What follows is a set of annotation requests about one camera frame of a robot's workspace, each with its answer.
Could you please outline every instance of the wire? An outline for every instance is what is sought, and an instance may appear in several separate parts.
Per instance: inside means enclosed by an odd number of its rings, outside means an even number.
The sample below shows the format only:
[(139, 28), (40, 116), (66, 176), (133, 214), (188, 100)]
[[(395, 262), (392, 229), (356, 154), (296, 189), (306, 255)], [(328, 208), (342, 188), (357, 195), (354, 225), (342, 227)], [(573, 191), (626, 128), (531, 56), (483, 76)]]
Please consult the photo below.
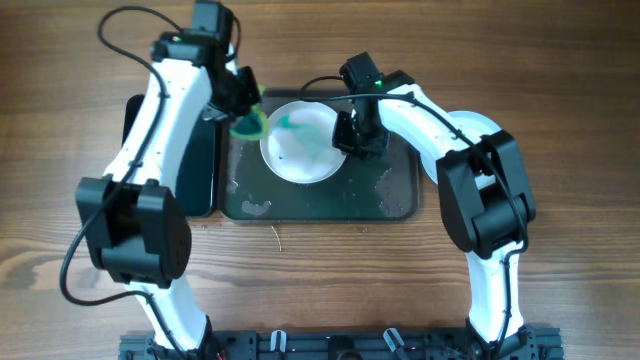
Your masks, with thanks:
[(62, 292), (62, 295), (64, 296), (65, 299), (67, 299), (69, 302), (76, 304), (76, 305), (80, 305), (80, 306), (98, 306), (98, 305), (103, 305), (112, 301), (116, 301), (125, 297), (129, 297), (129, 296), (141, 296), (143, 298), (145, 298), (145, 300), (147, 301), (147, 303), (149, 304), (149, 307), (151, 308), (151, 311), (153, 312), (154, 316), (156, 317), (158, 324), (160, 325), (160, 328), (162, 329), (162, 332), (164, 333), (164, 335), (166, 336), (167, 340), (169, 341), (169, 343), (171, 344), (171, 346), (173, 346), (174, 350), (176, 351), (176, 353), (179, 355), (180, 358), (182, 359), (188, 359), (188, 355), (186, 355), (178, 346), (178, 343), (176, 342), (175, 338), (173, 337), (173, 335), (171, 334), (171, 331), (169, 330), (166, 322), (164, 321), (162, 314), (160, 312), (160, 309), (158, 308), (158, 305), (155, 303), (154, 299), (153, 299), (153, 294), (147, 293), (145, 291), (139, 291), (139, 290), (133, 290), (133, 291), (125, 291), (119, 294), (115, 294), (115, 295), (111, 295), (102, 299), (97, 299), (97, 300), (82, 300), (82, 299), (78, 299), (76, 297), (74, 297), (70, 292), (69, 289), (67, 287), (67, 273), (69, 272), (69, 265), (71, 263), (71, 259), (73, 258), (73, 255), (75, 254), (76, 250), (78, 249), (78, 246), (80, 245), (80, 242), (82, 242), (82, 239), (86, 236), (88, 229), (94, 224), (94, 222), (96, 221), (96, 219), (107, 209), (109, 209), (113, 203), (116, 201), (118, 194), (120, 193), (120, 191), (122, 190), (122, 188), (124, 187), (124, 184), (131, 178), (131, 176), (133, 175), (133, 173), (136, 171), (136, 169), (141, 165), (141, 160), (142, 157), (144, 156), (145, 150), (147, 148), (147, 146), (149, 145), (149, 142), (151, 141), (153, 134), (155, 132), (155, 129), (157, 128), (158, 124), (160, 123), (160, 119), (162, 118), (162, 113), (164, 111), (164, 107), (165, 107), (165, 103), (166, 103), (166, 98), (168, 97), (168, 93), (167, 93), (167, 87), (164, 83), (164, 80), (162, 79), (162, 76), (160, 75), (160, 73), (153, 68), (153, 66), (143, 60), (142, 58), (128, 52), (125, 51), (113, 44), (111, 44), (109, 41), (107, 41), (102, 32), (103, 32), (103, 28), (104, 28), (104, 24), (106, 23), (106, 21), (111, 18), (113, 15), (123, 12), (123, 11), (142, 11), (142, 12), (146, 12), (152, 15), (155, 15), (163, 20), (165, 20), (166, 22), (168, 22), (169, 24), (171, 24), (171, 26), (173, 26), (174, 28), (176, 28), (178, 31), (182, 31), (182, 29), (180, 28), (180, 26), (178, 26), (175, 22), (173, 22), (171, 19), (169, 19), (168, 17), (166, 17), (165, 15), (152, 10), (152, 9), (148, 9), (145, 7), (141, 7), (141, 6), (122, 6), (119, 8), (116, 8), (114, 10), (109, 11), (108, 13), (106, 13), (102, 19), (100, 20), (100, 23), (98, 24), (98, 39), (100, 39), (100, 42), (102, 44), (104, 44), (106, 47), (108, 47), (109, 49), (117, 52), (120, 55), (123, 55), (127, 58), (130, 58), (134, 61), (136, 61), (137, 63), (141, 64), (142, 66), (144, 66), (147, 70), (149, 70), (153, 76), (156, 78), (156, 80), (158, 81), (158, 85), (160, 86), (160, 93), (159, 93), (159, 103), (158, 103), (158, 109), (156, 110), (156, 113), (153, 117), (153, 121), (151, 122), (151, 126), (149, 127), (149, 131), (147, 132), (147, 134), (145, 135), (145, 137), (142, 140), (142, 143), (140, 144), (140, 148), (138, 149), (138, 152), (135, 154), (133, 160), (131, 161), (130, 165), (129, 165), (129, 169), (127, 170), (127, 172), (124, 174), (124, 176), (122, 177), (122, 179), (120, 180), (120, 182), (118, 182), (116, 184), (116, 186), (114, 187), (114, 189), (109, 193), (109, 195), (105, 198), (105, 200), (103, 201), (102, 205), (100, 206), (100, 208), (93, 213), (88, 219), (87, 221), (83, 224), (82, 228), (80, 229), (80, 231), (78, 231), (78, 234), (76, 234), (76, 237), (73, 239), (73, 241), (71, 242), (71, 245), (69, 245), (69, 249), (67, 250), (67, 253), (64, 257), (64, 260), (62, 261), (62, 267), (60, 269), (60, 291)]
[(238, 58), (238, 51), (240, 51), (240, 40), (242, 40), (242, 27), (240, 26), (240, 20), (234, 15), (233, 22), (238, 27), (238, 39), (236, 40), (236, 46), (233, 48), (233, 54), (227, 56), (227, 62)]
[(503, 263), (503, 266), (504, 266), (505, 291), (506, 291), (506, 294), (505, 294), (505, 314), (504, 314), (504, 320), (502, 322), (502, 329), (500, 331), (500, 336), (498, 337), (498, 340), (496, 342), (496, 346), (494, 347), (494, 350), (492, 351), (492, 354), (491, 353), (489, 354), (489, 360), (491, 360), (491, 358), (493, 356), (496, 356), (496, 357), (499, 356), (500, 350), (502, 349), (502, 345), (504, 343), (504, 339), (506, 337), (507, 330), (509, 328), (509, 320), (511, 318), (511, 275), (509, 273), (510, 259), (514, 255), (524, 253), (529, 248), (529, 236), (527, 234), (527, 226), (524, 223), (524, 221), (522, 220), (522, 217), (520, 216), (520, 212), (518, 211), (518, 208), (516, 207), (516, 203), (513, 201), (513, 198), (510, 195), (509, 188), (508, 188), (507, 184), (504, 182), (504, 179), (502, 179), (502, 176), (500, 175), (500, 173), (498, 172), (496, 167), (493, 165), (493, 163), (491, 162), (491, 160), (489, 159), (487, 154), (485, 154), (483, 151), (481, 151), (478, 148), (476, 143), (474, 143), (469, 138), (467, 138), (464, 135), (464, 133), (462, 133), (462, 131), (460, 131), (460, 129), (458, 129), (455, 126), (453, 126), (449, 121), (447, 121), (447, 119), (445, 119), (437, 111), (435, 111), (434, 109), (432, 109), (432, 108), (424, 105), (423, 103), (419, 102), (418, 100), (413, 98), (413, 96), (410, 95), (410, 94), (404, 94), (404, 95), (394, 95), (394, 94), (354, 94), (354, 95), (344, 95), (344, 96), (333, 96), (333, 97), (327, 97), (327, 98), (322, 98), (322, 97), (315, 97), (315, 98), (311, 97), (310, 98), (310, 97), (304, 97), (303, 96), (305, 90), (311, 84), (314, 84), (314, 83), (316, 83), (318, 81), (321, 81), (321, 80), (329, 80), (329, 79), (334, 79), (334, 80), (340, 79), (341, 80), (342, 78), (337, 77), (337, 76), (322, 76), (322, 77), (318, 77), (318, 78), (315, 78), (315, 79), (307, 82), (305, 85), (302, 86), (302, 88), (300, 88), (300, 100), (307, 101), (307, 102), (319, 102), (319, 101), (354, 100), (354, 99), (361, 99), (361, 98), (377, 98), (379, 100), (387, 100), (388, 99), (388, 100), (400, 100), (400, 101), (408, 102), (411, 105), (417, 106), (417, 107), (425, 110), (429, 114), (431, 114), (433, 117), (438, 119), (438, 121), (440, 121), (453, 134), (455, 134), (463, 142), (465, 142), (467, 145), (469, 145), (469, 148), (471, 149), (471, 151), (473, 151), (477, 156), (480, 157), (480, 159), (482, 160), (484, 165), (494, 175), (494, 177), (496, 179), (496, 182), (498, 183), (498, 186), (500, 187), (500, 189), (501, 189), (502, 193), (504, 194), (507, 202), (509, 203), (509, 206), (511, 207), (511, 210), (513, 211), (513, 213), (514, 213), (514, 215), (516, 217), (516, 222), (518, 224), (518, 232), (520, 233), (520, 236), (522, 237), (522, 242), (523, 242), (521, 248), (509, 251), (507, 254), (505, 254), (505, 256), (504, 256), (504, 258), (502, 260), (502, 263)]
[(317, 77), (315, 79), (309, 80), (306, 84), (302, 85), (302, 87), (300, 88), (300, 95), (299, 95), (300, 99), (302, 100), (302, 98), (303, 98), (302, 95), (304, 95), (304, 92), (307, 90), (307, 88), (309, 86), (311, 86), (311, 85), (313, 85), (313, 84), (315, 84), (315, 83), (317, 83), (319, 81), (324, 81), (324, 80), (339, 80), (339, 81), (342, 81), (342, 77), (341, 76), (320, 76), (320, 77)]

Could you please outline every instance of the wood grain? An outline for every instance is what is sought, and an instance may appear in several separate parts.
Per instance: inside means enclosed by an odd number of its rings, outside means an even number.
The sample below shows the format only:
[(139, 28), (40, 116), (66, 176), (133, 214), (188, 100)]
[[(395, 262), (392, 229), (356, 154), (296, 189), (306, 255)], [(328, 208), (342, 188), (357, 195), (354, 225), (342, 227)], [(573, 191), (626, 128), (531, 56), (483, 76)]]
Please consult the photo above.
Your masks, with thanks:
[[(79, 228), (73, 194), (116, 154), (124, 103), (148, 74), (103, 48), (115, 0), (0, 4), (0, 358), (112, 359), (150, 325), (135, 300), (95, 309), (57, 289)], [(135, 0), (188, 24), (187, 1)], [(267, 86), (335, 74), (369, 51), (445, 109), (486, 114), (521, 147), (538, 206), (522, 258), (528, 322), (562, 329), (567, 359), (640, 355), (640, 5), (607, 1), (227, 1), (241, 61)], [(122, 14), (107, 36), (139, 54), (164, 24)], [(188, 273), (215, 329), (462, 326), (464, 256), (437, 189), (397, 225), (237, 226), (192, 222)], [(81, 247), (78, 296), (121, 288)]]

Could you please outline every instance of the table surface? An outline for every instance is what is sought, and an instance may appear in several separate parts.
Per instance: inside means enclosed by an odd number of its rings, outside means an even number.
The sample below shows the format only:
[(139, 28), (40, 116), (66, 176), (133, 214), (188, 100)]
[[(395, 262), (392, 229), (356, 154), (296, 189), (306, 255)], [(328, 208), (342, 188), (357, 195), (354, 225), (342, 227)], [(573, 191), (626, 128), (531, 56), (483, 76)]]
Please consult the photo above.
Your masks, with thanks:
[[(180, 24), (186, 1), (153, 5)], [(80, 308), (58, 273), (79, 229), (74, 190), (117, 153), (124, 104), (148, 73), (98, 42), (109, 0), (5, 0), (0, 10), (0, 357), (114, 358), (150, 324), (135, 299)], [(536, 198), (521, 259), (527, 322), (560, 327), (567, 359), (640, 353), (640, 6), (609, 1), (239, 0), (242, 64), (261, 84), (300, 86), (368, 51), (444, 109), (483, 113), (520, 145)], [(127, 13), (107, 37), (148, 56), (167, 26)], [(462, 326), (463, 254), (435, 185), (394, 225), (191, 222), (188, 277), (215, 329)], [(70, 284), (121, 290), (83, 245)]]

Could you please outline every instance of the water stain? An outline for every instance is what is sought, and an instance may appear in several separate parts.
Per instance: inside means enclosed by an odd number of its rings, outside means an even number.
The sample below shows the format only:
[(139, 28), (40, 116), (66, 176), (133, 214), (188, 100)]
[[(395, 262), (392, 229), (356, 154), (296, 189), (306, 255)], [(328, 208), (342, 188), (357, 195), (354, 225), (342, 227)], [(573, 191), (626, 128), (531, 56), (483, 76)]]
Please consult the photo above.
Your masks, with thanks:
[(242, 203), (241, 209), (246, 214), (253, 215), (253, 216), (261, 216), (261, 215), (264, 215), (264, 213), (266, 213), (267, 210), (269, 210), (269, 207), (271, 207), (271, 201), (268, 201), (268, 200), (262, 203), (262, 205), (252, 204), (247, 200)]

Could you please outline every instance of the black motor joint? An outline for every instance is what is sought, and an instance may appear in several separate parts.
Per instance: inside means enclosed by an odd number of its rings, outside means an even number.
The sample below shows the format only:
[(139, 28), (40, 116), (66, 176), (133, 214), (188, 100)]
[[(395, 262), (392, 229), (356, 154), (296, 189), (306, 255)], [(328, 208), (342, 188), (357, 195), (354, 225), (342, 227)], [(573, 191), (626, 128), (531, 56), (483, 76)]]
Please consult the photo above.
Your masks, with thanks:
[(237, 74), (226, 68), (232, 57), (228, 52), (234, 19), (233, 12), (220, 3), (198, 1), (191, 28), (180, 33), (163, 33), (154, 42), (151, 56), (156, 62), (176, 59), (191, 61), (196, 67), (204, 66), (211, 79), (211, 104), (222, 113), (242, 116), (260, 101), (260, 92), (250, 67), (238, 69)]
[[(384, 75), (368, 53), (356, 55), (340, 68), (340, 76), (349, 95), (386, 94), (401, 85), (415, 81), (402, 71)], [(384, 154), (389, 145), (389, 131), (382, 125), (378, 112), (379, 98), (353, 99), (353, 112), (338, 113), (332, 145), (342, 152), (368, 159)]]

